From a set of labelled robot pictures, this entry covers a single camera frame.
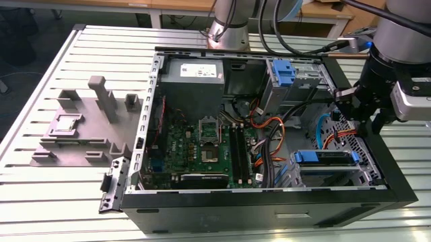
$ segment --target floor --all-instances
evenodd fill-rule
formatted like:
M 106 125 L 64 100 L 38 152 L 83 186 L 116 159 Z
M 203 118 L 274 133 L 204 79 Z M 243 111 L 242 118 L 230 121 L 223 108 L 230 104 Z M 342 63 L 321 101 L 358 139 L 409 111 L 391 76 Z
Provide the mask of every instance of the floor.
M 10 88 L 7 94 L 0 95 L 0 141 L 10 130 L 74 25 L 139 27 L 139 22 L 142 27 L 151 27 L 148 15 L 136 16 L 135 14 L 126 13 L 63 11 L 63 18 L 56 20 L 51 10 L 36 9 L 34 12 L 39 33 L 28 37 L 28 40 L 36 51 L 36 60 L 26 66 L 15 67 L 0 58 L 0 80 Z M 176 16 L 174 20 L 170 16 L 163 16 L 163 27 L 167 29 L 183 29 L 187 26 L 190 30 L 202 30 L 207 22 L 206 17 L 195 19 L 191 16 Z M 266 25 L 266 27 L 264 32 L 270 32 L 270 25 Z M 250 32 L 258 32 L 256 21 L 250 22 Z M 2 78 L 4 75 L 20 72 L 40 74 L 16 74 Z

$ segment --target slotted aluminum table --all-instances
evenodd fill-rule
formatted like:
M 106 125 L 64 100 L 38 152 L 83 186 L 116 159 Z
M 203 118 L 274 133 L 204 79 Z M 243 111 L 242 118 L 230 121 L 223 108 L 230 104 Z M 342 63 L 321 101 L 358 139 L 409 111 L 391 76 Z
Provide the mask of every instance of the slotted aluminum table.
M 286 39 L 302 51 L 333 41 L 309 37 Z M 250 40 L 251 50 L 264 51 L 256 34 L 250 35 Z M 267 40 L 282 51 L 276 38 L 268 36 Z M 59 108 L 55 98 L 60 90 L 78 89 L 80 96 L 94 97 L 87 82 L 90 76 L 100 75 L 115 96 L 127 93 L 143 96 L 155 46 L 206 48 L 206 39 L 198 31 L 167 29 L 87 26 L 72 31 L 0 144 L 0 236 L 4 236 L 0 241 L 429 241 L 431 131 L 425 122 L 395 123 L 382 131 L 419 202 L 383 211 L 345 228 L 143 234 L 126 214 L 98 214 L 100 181 L 107 168 L 31 167 L 31 155 Z M 339 63 L 354 83 L 365 61 Z

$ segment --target white table leg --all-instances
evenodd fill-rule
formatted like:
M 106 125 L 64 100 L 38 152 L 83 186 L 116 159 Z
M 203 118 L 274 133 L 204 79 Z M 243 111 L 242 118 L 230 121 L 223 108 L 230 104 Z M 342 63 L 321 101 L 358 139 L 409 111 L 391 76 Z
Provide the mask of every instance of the white table leg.
M 347 23 L 349 23 L 349 19 L 338 19 L 337 23 L 333 25 L 333 28 L 327 37 L 333 39 L 338 38 L 343 33 Z

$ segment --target blue cable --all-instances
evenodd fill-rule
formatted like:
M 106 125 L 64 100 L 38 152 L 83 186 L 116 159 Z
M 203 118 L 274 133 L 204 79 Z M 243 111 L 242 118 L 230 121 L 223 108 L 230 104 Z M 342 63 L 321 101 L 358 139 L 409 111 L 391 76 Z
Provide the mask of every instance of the blue cable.
M 322 122 L 323 120 L 330 117 L 331 115 L 329 113 L 323 114 L 319 118 L 318 121 L 318 126 L 317 126 L 317 143 L 318 143 L 318 148 L 322 149 L 323 148 L 323 144 L 322 144 L 322 134 L 321 134 L 321 129 L 322 129 Z

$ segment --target expansion slot bracket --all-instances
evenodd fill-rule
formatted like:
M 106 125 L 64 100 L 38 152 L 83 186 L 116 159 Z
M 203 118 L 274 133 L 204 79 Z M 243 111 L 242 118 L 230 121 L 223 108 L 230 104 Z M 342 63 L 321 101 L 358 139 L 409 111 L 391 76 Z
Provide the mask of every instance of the expansion slot bracket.
M 126 189 L 130 159 L 119 157 L 112 160 L 108 174 L 104 174 L 100 190 L 104 192 L 99 213 L 122 213 L 120 205 Z

